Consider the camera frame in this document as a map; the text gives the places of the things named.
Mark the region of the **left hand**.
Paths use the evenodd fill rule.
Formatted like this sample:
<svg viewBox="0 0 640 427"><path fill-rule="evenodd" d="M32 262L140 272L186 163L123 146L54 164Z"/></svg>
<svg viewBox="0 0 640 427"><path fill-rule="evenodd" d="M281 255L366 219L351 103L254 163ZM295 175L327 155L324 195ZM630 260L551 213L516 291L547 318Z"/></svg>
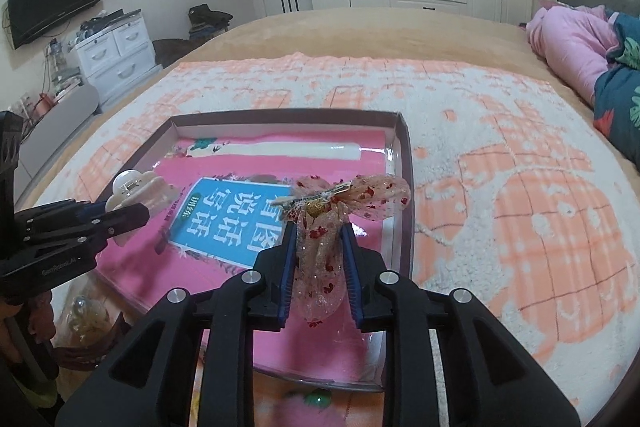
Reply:
<svg viewBox="0 0 640 427"><path fill-rule="evenodd" d="M1 320L15 317L23 308L27 311L29 334L35 336L37 343L51 340L56 332L52 291L30 298L24 305L9 305L6 300L1 299Z"/></svg>

